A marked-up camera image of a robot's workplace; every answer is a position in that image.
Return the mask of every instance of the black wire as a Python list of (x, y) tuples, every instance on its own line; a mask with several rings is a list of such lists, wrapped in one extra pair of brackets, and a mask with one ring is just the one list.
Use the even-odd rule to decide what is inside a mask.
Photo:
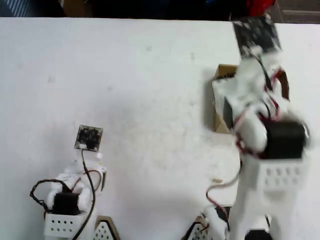
[(266, 110), (268, 111), (268, 118), (269, 118), (269, 120), (271, 119), (271, 113), (270, 113), (270, 108), (268, 107), (268, 105), (263, 101), (263, 100), (261, 100), (262, 102), (263, 102), (263, 104), (265, 105), (265, 107), (266, 107)]
[(265, 85), (266, 87), (270, 90), (270, 91), (273, 91), (273, 88), (272, 88), (272, 85), (271, 85), (271, 80), (268, 76), (268, 73), (264, 67), (264, 65), (262, 64), (262, 61), (259, 57), (255, 57), (255, 59), (258, 61), (258, 63), (261, 65), (262, 67), (262, 70), (263, 70), (263, 73), (264, 73), (264, 78), (265, 78)]
[(266, 224), (268, 224), (268, 227), (270, 228), (270, 221), (267, 215), (265, 215)]
[(35, 190), (38, 187), (38, 185), (43, 184), (43, 183), (59, 183), (62, 185), (62, 192), (71, 192), (70, 188), (65, 184), (65, 182), (58, 180), (58, 179), (43, 179), (38, 181), (32, 188), (32, 190), (30, 191), (30, 197), (33, 198), (33, 200), (35, 200), (39, 205), (41, 205), (46, 213), (51, 212), (51, 210), (48, 208), (47, 204), (45, 203), (44, 200), (39, 200), (38, 198), (36, 198), (35, 196)]
[(89, 221), (89, 218), (91, 217), (92, 215), (92, 212), (94, 211), (94, 207), (95, 207), (95, 204), (96, 204), (96, 191), (95, 191), (95, 187), (94, 187), (94, 184), (92, 182), (92, 179), (90, 177), (90, 173), (87, 169), (87, 166), (86, 166), (86, 163), (85, 163), (85, 158), (84, 158), (84, 150), (81, 149), (81, 156), (82, 156), (82, 164), (83, 164), (83, 169), (89, 179), (89, 182), (90, 182), (90, 186), (91, 186), (91, 191), (92, 191), (92, 205), (91, 205), (91, 209), (89, 211), (89, 214), (88, 216), (86, 217), (86, 219), (84, 220), (83, 224), (81, 225), (81, 227), (79, 228), (78, 232), (74, 235), (74, 237), (72, 238), (72, 240), (76, 240), (80, 234), (82, 233), (82, 231), (84, 230), (84, 228), (86, 227), (88, 221)]

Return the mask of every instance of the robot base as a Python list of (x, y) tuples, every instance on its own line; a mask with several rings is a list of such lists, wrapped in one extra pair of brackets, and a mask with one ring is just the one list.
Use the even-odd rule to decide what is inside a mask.
[[(227, 214), (229, 214), (231, 207), (225, 207)], [(226, 222), (226, 217), (220, 208), (215, 209), (218, 217)], [(212, 240), (216, 239), (216, 236), (212, 234), (212, 231), (208, 227), (208, 221), (203, 216), (198, 216), (193, 224), (190, 226), (185, 236), (181, 240)], [(244, 240), (273, 240), (271, 235), (263, 229), (250, 230)]]

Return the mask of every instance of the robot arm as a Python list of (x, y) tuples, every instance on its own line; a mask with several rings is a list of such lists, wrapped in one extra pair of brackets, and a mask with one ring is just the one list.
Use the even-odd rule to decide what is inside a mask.
[[(74, 146), (76, 160), (55, 179), (41, 180), (32, 188), (30, 196), (45, 209), (45, 239), (93, 239), (97, 221), (95, 200), (106, 180), (106, 168), (98, 152), (101, 136), (102, 128), (81, 125)], [(44, 182), (51, 182), (46, 202), (34, 196), (36, 187)]]
[(260, 20), (234, 24), (241, 64), (234, 77), (212, 82), (216, 112), (236, 136), (242, 167), (228, 219), (230, 231), (211, 210), (206, 214), (211, 226), (209, 239), (244, 240), (256, 220), (266, 215), (272, 218), (268, 239), (290, 239), (291, 212), (308, 170), (304, 150), (311, 144), (310, 131), (282, 96), (282, 85), (277, 79), (278, 40), (269, 35), (270, 45), (239, 42), (247, 29), (265, 24)]

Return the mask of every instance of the circuit board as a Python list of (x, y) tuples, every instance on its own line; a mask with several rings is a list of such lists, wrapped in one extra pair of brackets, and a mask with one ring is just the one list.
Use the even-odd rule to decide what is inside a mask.
[(103, 131), (103, 128), (80, 125), (74, 148), (98, 152)]

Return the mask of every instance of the perforated bracket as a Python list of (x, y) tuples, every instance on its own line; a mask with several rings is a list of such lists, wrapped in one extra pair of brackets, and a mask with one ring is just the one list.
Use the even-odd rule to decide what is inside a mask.
[(196, 223), (187, 240), (209, 240), (208, 230), (202, 230), (204, 227), (200, 223)]
[(47, 213), (45, 216), (44, 235), (51, 237), (72, 238), (83, 223), (85, 215), (60, 215)]
[(120, 240), (118, 231), (111, 217), (97, 217), (93, 240)]

